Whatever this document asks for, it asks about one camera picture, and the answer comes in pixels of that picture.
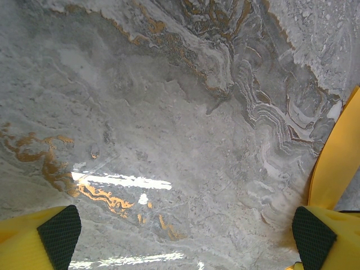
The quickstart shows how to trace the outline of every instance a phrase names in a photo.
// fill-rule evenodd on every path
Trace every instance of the wavy stone pattern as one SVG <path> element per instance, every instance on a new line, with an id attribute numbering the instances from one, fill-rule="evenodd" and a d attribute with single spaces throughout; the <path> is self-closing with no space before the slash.
<path id="1" fill-rule="evenodd" d="M 272 1 L 285 31 L 261 1 L 3 1 L 2 218 L 76 204 L 70 269 L 299 259 L 291 219 L 356 82 L 356 3 L 335 31 L 315 18 L 337 4 Z M 327 30 L 317 47 L 309 24 Z M 171 189 L 122 186 L 120 174 Z M 360 205 L 358 179 L 339 208 Z"/>

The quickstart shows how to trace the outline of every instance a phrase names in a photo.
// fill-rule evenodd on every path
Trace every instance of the polished stone surface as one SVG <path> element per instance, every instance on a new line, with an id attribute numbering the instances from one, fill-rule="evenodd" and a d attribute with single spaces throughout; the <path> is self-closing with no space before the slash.
<path id="1" fill-rule="evenodd" d="M 70 269 L 299 260 L 294 210 L 359 82 L 357 1 L 2 4 L 1 219 L 75 204 Z"/>

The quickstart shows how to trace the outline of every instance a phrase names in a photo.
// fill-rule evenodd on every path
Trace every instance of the marble floor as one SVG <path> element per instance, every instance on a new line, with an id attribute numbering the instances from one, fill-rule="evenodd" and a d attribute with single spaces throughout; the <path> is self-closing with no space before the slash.
<path id="1" fill-rule="evenodd" d="M 0 219 L 75 204 L 69 269 L 284 269 L 360 72 L 358 0 L 1 0 Z M 360 173 L 339 209 L 360 208 Z"/>

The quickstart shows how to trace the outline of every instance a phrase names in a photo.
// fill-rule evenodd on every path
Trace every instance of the stone texture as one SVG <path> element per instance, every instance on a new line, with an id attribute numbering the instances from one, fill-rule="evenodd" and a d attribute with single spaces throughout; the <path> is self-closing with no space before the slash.
<path id="1" fill-rule="evenodd" d="M 291 219 L 357 82 L 357 3 L 2 2 L 1 219 L 75 204 L 83 230 L 70 269 L 175 252 L 183 258 L 121 268 L 299 260 Z M 359 179 L 339 209 L 358 208 Z"/>

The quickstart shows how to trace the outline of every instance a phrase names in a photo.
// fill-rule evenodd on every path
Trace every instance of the black mesh patch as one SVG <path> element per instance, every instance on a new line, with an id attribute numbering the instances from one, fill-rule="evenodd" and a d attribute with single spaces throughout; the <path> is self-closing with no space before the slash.
<path id="1" fill-rule="evenodd" d="M 37 230 L 53 268 L 67 270 L 81 231 L 76 206 L 69 205 Z"/>
<path id="2" fill-rule="evenodd" d="M 304 270 L 320 270 L 336 240 L 336 234 L 303 206 L 295 212 L 292 234 Z"/>

